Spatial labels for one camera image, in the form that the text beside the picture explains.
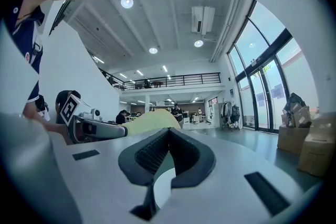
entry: white wall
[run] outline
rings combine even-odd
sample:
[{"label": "white wall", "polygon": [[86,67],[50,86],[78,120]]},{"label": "white wall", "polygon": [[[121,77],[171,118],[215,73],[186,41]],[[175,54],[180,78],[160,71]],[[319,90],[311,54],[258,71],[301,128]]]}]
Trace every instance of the white wall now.
[{"label": "white wall", "polygon": [[302,49],[315,81],[320,111],[336,111],[336,32],[332,11],[324,0],[257,1],[285,25]]},{"label": "white wall", "polygon": [[119,103],[118,113],[122,110],[126,110],[127,112],[131,112],[131,105],[130,104]]},{"label": "white wall", "polygon": [[176,63],[175,75],[201,74],[219,72],[219,66],[216,62],[205,61],[185,61]]},{"label": "white wall", "polygon": [[86,51],[77,32],[62,21],[43,43],[40,64],[40,94],[56,120],[55,101],[62,90],[76,90],[91,107],[99,109],[104,121],[119,113],[119,94],[104,78]]}]

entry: balcony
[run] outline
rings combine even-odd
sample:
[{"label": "balcony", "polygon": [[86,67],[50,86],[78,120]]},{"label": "balcony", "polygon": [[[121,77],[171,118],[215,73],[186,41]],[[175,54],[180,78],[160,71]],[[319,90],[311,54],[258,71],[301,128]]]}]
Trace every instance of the balcony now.
[{"label": "balcony", "polygon": [[122,91],[220,83],[219,72],[122,81],[102,69],[100,71],[113,87]]}]

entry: bag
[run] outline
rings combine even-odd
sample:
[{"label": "bag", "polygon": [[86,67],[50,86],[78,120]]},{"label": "bag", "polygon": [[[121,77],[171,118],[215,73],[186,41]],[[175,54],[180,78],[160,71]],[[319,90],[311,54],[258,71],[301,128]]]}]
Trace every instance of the bag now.
[{"label": "bag", "polygon": [[240,116],[240,113],[239,113],[239,107],[237,106],[233,106],[232,107],[232,113],[231,113],[231,116]]}]

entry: ceiling light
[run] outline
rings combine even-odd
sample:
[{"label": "ceiling light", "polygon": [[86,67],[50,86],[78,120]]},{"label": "ceiling light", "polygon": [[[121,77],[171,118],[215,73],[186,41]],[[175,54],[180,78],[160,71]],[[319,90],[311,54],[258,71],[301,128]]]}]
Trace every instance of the ceiling light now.
[{"label": "ceiling light", "polygon": [[194,45],[195,45],[195,47],[199,48],[199,47],[201,47],[201,46],[203,45],[203,41],[198,40],[198,41],[196,41],[196,42],[194,43]]},{"label": "ceiling light", "polygon": [[124,8],[131,8],[133,6],[133,0],[121,0],[120,4]]},{"label": "ceiling light", "polygon": [[100,61],[101,63],[104,63],[102,60],[100,60],[99,58],[97,58],[96,56],[94,56],[93,58],[95,58],[95,60]]},{"label": "ceiling light", "polygon": [[150,48],[150,49],[149,49],[149,52],[150,52],[151,54],[156,54],[156,53],[157,53],[157,49],[156,49],[156,48]]}]

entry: dark blue shirt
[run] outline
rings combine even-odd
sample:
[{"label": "dark blue shirt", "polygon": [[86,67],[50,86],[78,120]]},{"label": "dark blue shirt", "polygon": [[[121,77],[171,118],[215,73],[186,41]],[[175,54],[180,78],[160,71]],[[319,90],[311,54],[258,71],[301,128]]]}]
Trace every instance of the dark blue shirt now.
[{"label": "dark blue shirt", "polygon": [[[12,2],[12,4],[7,9],[5,22],[17,48],[25,57],[25,59],[31,64],[34,70],[39,73],[43,49],[39,35],[37,34],[37,27],[42,24],[44,20],[44,13],[38,6],[27,19],[23,20],[20,24],[15,26],[22,1],[23,0],[14,0]],[[38,92],[39,86],[37,82],[27,102],[33,102],[37,100]]]}]

